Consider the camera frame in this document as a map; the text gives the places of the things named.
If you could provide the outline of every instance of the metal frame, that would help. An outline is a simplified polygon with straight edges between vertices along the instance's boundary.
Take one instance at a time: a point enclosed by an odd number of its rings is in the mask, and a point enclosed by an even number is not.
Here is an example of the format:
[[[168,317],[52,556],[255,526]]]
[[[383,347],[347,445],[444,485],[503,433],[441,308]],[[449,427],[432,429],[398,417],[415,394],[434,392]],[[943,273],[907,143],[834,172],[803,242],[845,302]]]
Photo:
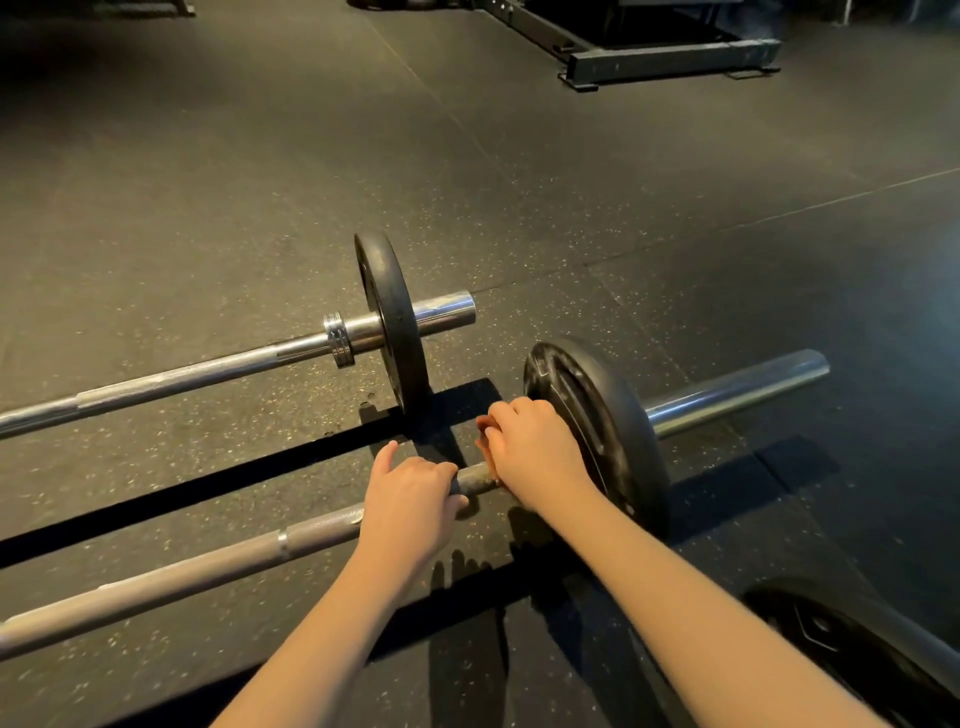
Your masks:
[[[186,0],[128,0],[127,2],[99,2],[93,6],[98,15],[120,15],[122,17],[196,17],[197,11]]]
[[[646,0],[644,6],[690,6],[684,0]],[[606,48],[574,35],[566,28],[527,10],[524,0],[480,0],[478,7],[535,42],[566,63],[559,74],[578,91],[593,91],[602,84],[643,81],[691,74],[779,71],[773,65],[780,50],[776,38],[745,40],[716,27],[720,4],[703,5],[699,23],[716,32],[715,42],[643,45]]]

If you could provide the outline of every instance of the left hand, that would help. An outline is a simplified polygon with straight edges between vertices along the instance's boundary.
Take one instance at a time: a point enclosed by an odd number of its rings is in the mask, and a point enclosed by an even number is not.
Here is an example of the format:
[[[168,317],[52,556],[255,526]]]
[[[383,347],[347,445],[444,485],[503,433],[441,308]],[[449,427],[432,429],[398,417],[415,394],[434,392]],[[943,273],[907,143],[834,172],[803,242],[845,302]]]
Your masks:
[[[466,496],[452,496],[453,463],[409,457],[393,467],[399,445],[391,441],[376,454],[364,499],[357,553],[412,578],[446,545]]]

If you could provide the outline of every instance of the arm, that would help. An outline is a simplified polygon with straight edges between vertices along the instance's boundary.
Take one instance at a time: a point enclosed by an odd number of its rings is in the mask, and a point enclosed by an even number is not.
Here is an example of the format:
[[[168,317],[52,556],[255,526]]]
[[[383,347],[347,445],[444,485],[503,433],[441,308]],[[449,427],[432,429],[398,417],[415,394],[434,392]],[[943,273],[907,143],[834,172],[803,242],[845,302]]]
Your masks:
[[[451,496],[451,463],[376,456],[360,541],[324,598],[213,723],[213,728],[317,728],[333,723],[409,583],[449,540],[467,499]]]
[[[548,402],[498,402],[477,423],[496,474],[590,566],[703,728],[886,726],[607,501]]]

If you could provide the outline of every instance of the hand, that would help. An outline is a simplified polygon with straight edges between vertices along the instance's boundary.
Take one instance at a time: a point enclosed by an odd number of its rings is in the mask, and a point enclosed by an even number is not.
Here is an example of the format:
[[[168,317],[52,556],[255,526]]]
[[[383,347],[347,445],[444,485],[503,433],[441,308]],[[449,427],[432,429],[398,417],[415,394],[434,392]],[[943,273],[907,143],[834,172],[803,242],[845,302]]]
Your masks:
[[[394,468],[398,447],[391,441],[373,460],[357,553],[409,579],[450,540],[468,500],[450,494],[457,466],[409,457]]]
[[[495,402],[477,426],[491,474],[541,516],[553,502],[596,490],[573,433],[550,402]]]

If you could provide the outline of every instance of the right hand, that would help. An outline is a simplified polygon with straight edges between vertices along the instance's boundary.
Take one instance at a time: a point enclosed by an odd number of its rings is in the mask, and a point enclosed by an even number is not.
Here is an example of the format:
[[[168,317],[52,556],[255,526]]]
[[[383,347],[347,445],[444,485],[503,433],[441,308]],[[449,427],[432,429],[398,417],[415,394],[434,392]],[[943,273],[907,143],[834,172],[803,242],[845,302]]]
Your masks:
[[[476,444],[491,475],[541,516],[551,502],[596,490],[573,433],[550,402],[495,402],[477,427],[482,436]]]

